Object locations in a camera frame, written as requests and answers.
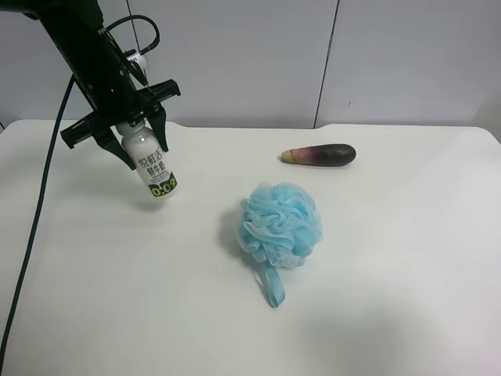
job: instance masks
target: bottle cap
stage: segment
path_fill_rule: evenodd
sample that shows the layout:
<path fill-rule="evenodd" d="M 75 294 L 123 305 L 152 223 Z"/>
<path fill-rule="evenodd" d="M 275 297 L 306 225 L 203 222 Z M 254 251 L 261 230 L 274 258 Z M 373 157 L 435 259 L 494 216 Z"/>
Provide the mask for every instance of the bottle cap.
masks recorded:
<path fill-rule="evenodd" d="M 118 133 L 122 136 L 131 135 L 132 133 L 136 133 L 140 131 L 145 126 L 144 120 L 141 120 L 136 126 L 132 127 L 129 123 L 124 122 L 117 124 Z"/>

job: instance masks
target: blue bath sponge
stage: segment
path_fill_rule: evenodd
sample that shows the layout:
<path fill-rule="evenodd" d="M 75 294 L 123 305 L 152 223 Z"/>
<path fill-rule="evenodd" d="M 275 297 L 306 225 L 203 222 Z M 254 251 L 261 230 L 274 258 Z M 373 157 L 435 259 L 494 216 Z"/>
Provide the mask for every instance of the blue bath sponge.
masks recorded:
<path fill-rule="evenodd" d="M 305 263 L 322 240 L 319 211 L 312 197 L 292 183 L 262 183 L 240 205 L 239 244 L 261 264 L 263 287 L 275 308 L 285 299 L 275 268 L 293 269 Z"/>

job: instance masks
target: white wall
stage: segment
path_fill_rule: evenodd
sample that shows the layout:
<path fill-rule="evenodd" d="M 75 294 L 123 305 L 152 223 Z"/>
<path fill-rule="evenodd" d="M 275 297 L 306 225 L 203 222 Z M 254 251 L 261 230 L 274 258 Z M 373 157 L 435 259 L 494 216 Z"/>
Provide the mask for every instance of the white wall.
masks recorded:
<path fill-rule="evenodd" d="M 148 77 L 174 78 L 184 125 L 312 128 L 334 0 L 130 0 L 158 23 Z M 137 23 L 141 45 L 153 33 Z"/>
<path fill-rule="evenodd" d="M 186 125 L 312 128 L 333 0 L 130 0 L 161 32 L 147 71 L 152 84 L 174 78 L 182 91 L 166 107 Z M 125 0 L 99 0 L 105 24 L 127 15 Z M 152 36 L 136 21 L 141 45 Z M 135 47 L 130 24 L 118 31 Z M 70 70 L 40 23 L 0 13 L 0 121 L 54 118 Z M 73 95 L 65 118 L 89 111 Z"/>
<path fill-rule="evenodd" d="M 500 0 L 341 0 L 317 125 L 469 124 L 496 87 Z"/>
<path fill-rule="evenodd" d="M 125 0 L 100 0 L 105 24 L 127 16 Z M 129 24 L 114 32 L 124 48 L 135 45 Z M 71 76 L 70 68 L 38 21 L 19 13 L 0 12 L 0 121 L 7 125 L 21 118 L 54 119 Z M 66 119 L 90 112 L 74 87 Z"/>

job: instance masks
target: purple eggplant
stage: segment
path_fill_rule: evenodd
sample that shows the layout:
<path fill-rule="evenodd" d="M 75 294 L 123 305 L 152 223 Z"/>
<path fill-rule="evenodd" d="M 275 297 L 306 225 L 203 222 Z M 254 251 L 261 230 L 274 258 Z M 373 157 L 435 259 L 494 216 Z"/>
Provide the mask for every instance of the purple eggplant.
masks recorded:
<path fill-rule="evenodd" d="M 282 153 L 283 163 L 294 165 L 342 167 L 352 162 L 357 153 L 352 146 L 343 143 L 302 147 Z"/>

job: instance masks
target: bottle label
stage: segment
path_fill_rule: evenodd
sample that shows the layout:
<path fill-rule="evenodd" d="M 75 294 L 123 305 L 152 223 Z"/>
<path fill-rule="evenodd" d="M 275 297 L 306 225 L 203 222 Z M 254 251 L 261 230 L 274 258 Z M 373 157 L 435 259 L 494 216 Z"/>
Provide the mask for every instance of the bottle label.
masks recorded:
<path fill-rule="evenodd" d="M 148 187 L 150 188 L 152 195 L 154 195 L 155 197 L 160 197 L 171 192 L 177 185 L 178 181 L 175 179 L 174 174 L 171 172 L 169 179 L 160 184 L 149 184 Z"/>
<path fill-rule="evenodd" d="M 138 172 L 149 181 L 148 187 L 155 197 L 164 196 L 178 185 L 174 174 L 165 167 L 163 159 L 164 153 L 160 148 L 136 159 L 135 165 L 141 170 Z"/>

